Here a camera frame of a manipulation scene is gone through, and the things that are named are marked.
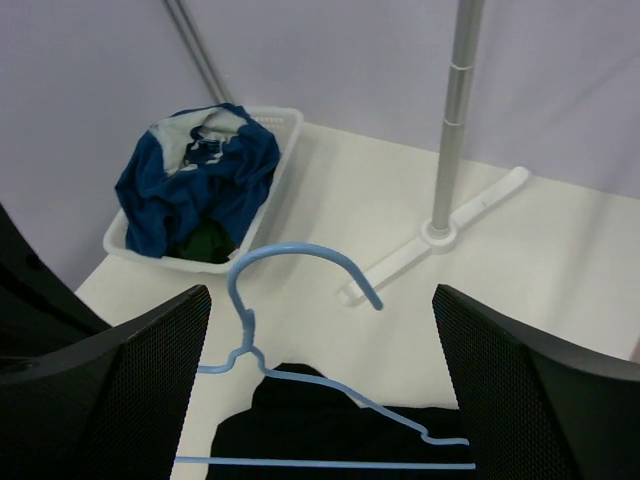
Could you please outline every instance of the laundry basket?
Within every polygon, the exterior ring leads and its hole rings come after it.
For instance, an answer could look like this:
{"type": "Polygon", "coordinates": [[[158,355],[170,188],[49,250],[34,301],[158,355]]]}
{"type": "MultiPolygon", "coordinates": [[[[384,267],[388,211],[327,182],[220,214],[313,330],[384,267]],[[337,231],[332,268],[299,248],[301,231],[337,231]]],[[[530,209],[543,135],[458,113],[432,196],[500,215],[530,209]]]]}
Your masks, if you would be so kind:
{"type": "MultiPolygon", "coordinates": [[[[252,248],[263,245],[269,226],[273,223],[277,211],[284,198],[286,185],[288,183],[287,164],[291,158],[293,147],[296,144],[300,128],[304,118],[302,113],[292,108],[278,107],[245,107],[245,110],[251,117],[273,133],[280,147],[281,157],[273,175],[273,182],[269,196],[256,212],[249,230],[247,230],[242,244],[235,252],[233,259],[247,253],[252,248]]],[[[196,273],[226,273],[231,269],[234,260],[231,259],[227,263],[213,264],[204,262],[194,262],[192,260],[184,260],[181,258],[162,257],[151,258],[140,255],[133,250],[129,250],[126,246],[125,237],[127,234],[127,217],[122,210],[118,212],[111,222],[107,233],[102,240],[102,245],[107,253],[118,257],[126,258],[133,262],[145,263],[147,265],[156,265],[159,267],[171,268],[173,270],[182,270],[185,272],[196,273]]]]}

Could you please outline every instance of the white wall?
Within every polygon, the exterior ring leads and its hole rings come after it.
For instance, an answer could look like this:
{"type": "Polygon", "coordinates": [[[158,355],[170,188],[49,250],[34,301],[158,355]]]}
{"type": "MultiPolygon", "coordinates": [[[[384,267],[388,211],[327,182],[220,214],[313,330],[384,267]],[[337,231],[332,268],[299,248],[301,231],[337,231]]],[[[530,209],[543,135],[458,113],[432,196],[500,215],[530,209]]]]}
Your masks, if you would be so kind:
{"type": "MultiPolygon", "coordinates": [[[[437,150],[454,0],[187,3],[239,101],[437,150]]],[[[639,23],[633,0],[487,0],[467,154],[640,198],[639,23]]]]}
{"type": "Polygon", "coordinates": [[[0,201],[71,287],[100,262],[113,186],[154,121],[210,103],[162,3],[5,0],[0,201]]]}

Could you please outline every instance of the blue clothing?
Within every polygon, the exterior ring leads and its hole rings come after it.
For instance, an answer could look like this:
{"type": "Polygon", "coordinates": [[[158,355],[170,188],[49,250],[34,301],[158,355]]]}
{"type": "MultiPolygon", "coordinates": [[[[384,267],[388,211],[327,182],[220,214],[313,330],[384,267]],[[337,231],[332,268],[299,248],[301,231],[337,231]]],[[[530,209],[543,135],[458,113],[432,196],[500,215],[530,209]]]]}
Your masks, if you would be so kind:
{"type": "Polygon", "coordinates": [[[152,125],[116,184],[127,248],[162,257],[203,218],[217,220],[239,246],[279,160],[273,134],[228,103],[152,125]]]}

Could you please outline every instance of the white table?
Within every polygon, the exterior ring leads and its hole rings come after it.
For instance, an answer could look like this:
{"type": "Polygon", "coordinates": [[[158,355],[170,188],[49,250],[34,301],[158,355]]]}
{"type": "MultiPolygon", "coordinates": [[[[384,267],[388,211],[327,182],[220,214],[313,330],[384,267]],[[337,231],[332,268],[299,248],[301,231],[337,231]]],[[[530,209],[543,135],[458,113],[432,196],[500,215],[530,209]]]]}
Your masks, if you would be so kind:
{"type": "MultiPolygon", "coordinates": [[[[431,209],[433,153],[305,125],[293,182],[270,243],[309,241],[368,266],[415,235],[431,209]]],[[[504,174],[461,166],[458,198],[504,174]]],[[[271,366],[307,363],[387,405],[455,406],[431,311],[438,283],[575,343],[629,358],[640,338],[640,202],[535,178],[472,227],[457,249],[430,257],[381,291],[385,309],[341,305],[346,272],[309,257],[267,259],[240,289],[257,315],[257,344],[271,366]]],[[[225,278],[156,269],[109,256],[78,295],[111,324],[188,287],[209,288],[213,307],[201,363],[220,364],[240,343],[225,278]]],[[[208,456],[217,424],[247,409],[260,382],[252,357],[223,375],[198,375],[180,455],[208,456]]],[[[178,465],[173,478],[204,478],[178,465]]]]}

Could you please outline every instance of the black cloth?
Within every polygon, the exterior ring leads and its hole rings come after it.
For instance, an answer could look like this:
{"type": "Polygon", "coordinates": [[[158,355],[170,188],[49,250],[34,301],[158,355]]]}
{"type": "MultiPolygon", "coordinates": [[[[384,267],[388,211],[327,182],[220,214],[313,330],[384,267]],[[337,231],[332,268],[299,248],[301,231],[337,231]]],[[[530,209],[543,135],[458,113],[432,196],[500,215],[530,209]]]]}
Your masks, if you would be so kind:
{"type": "MultiPolygon", "coordinates": [[[[321,376],[306,365],[277,370],[321,376]]],[[[465,437],[458,410],[396,408],[433,437],[465,437]]],[[[469,447],[432,446],[420,434],[332,388],[265,377],[251,409],[218,426],[212,457],[362,462],[472,463],[469,447]]],[[[210,465],[207,480],[244,478],[426,478],[471,480],[474,471],[370,470],[210,465]]]]}

